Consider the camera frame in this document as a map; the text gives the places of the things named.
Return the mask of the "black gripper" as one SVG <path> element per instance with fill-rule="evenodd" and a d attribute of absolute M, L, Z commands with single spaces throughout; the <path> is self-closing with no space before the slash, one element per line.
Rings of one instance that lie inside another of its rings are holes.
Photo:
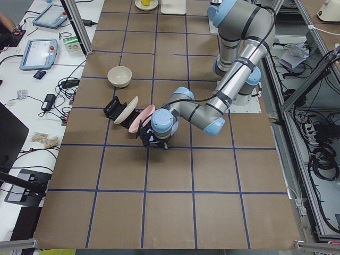
<path fill-rule="evenodd" d="M 168 138 L 158 138 L 153 132 L 153 129 L 151 127 L 141 127 L 137 131 L 137 136 L 141 139 L 142 144 L 144 147 L 149 148 L 151 144 L 157 145 L 158 147 L 162 149 L 168 149 L 169 148 L 169 140 Z"/>

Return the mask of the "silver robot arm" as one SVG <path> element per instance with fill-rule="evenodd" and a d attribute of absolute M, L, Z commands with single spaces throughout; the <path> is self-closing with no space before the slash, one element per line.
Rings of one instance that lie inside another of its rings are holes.
<path fill-rule="evenodd" d="M 222 80 L 211 96 L 203 100 L 204 105 L 194 99 L 188 88 L 177 88 L 160 109 L 139 123 L 137 136 L 145 147 L 155 144 L 168 149 L 180 118 L 216 136 L 225 124 L 223 115 L 273 45 L 276 14 L 271 7 L 247 1 L 222 1 L 218 6 L 209 6 L 207 15 L 222 42 L 214 63 L 214 71 L 222 75 Z"/>

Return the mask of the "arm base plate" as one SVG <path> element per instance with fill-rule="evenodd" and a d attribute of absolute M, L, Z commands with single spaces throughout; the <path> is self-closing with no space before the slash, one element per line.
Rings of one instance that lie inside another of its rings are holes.
<path fill-rule="evenodd" d="M 218 28 L 214 25 L 214 16 L 208 16 L 209 19 L 209 31 L 211 35 L 218 35 Z"/>
<path fill-rule="evenodd" d="M 252 93 L 249 95 L 238 94 L 233 100 L 231 107 L 226 112 L 240 114 L 261 114 L 262 110 L 257 90 L 253 89 Z"/>

